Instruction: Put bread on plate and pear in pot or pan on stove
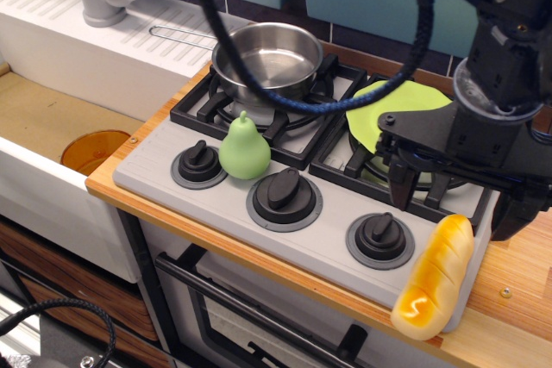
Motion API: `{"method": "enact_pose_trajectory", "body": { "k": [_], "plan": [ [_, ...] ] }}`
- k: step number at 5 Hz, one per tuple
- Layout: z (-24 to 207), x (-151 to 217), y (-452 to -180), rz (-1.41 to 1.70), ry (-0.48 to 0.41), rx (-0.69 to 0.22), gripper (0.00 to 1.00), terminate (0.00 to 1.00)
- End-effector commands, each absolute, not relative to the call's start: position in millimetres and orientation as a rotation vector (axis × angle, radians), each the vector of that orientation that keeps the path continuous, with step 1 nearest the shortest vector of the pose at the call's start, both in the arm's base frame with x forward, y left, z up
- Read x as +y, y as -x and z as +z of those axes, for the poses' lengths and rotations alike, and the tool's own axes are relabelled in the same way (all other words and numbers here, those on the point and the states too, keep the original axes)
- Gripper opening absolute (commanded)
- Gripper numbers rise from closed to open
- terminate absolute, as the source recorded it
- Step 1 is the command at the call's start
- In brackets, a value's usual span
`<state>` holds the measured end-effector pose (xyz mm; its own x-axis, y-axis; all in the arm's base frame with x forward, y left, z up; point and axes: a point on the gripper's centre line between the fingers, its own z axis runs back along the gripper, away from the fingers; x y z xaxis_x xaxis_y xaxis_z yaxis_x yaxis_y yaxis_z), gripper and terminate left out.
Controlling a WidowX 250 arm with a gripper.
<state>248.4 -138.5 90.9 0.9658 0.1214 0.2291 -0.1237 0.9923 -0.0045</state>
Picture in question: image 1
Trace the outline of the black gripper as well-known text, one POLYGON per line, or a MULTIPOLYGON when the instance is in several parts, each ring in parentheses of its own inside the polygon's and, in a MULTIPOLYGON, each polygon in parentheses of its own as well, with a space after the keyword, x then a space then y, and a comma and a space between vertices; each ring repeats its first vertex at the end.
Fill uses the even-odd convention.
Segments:
POLYGON ((551 204, 551 147, 525 123, 484 119, 451 103, 379 117, 378 153, 388 164, 392 204, 407 210, 420 172, 442 172, 501 192, 492 241, 509 240, 551 204))

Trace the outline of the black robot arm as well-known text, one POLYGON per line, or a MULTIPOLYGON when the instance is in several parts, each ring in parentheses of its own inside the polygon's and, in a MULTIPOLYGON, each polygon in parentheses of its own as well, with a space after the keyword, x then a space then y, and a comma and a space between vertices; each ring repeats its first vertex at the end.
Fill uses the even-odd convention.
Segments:
POLYGON ((492 238, 508 240, 551 205, 551 138, 533 126, 551 103, 551 0, 466 1, 478 27, 454 101, 382 114, 376 150, 396 207, 408 207, 421 172, 440 172, 498 191, 492 238))

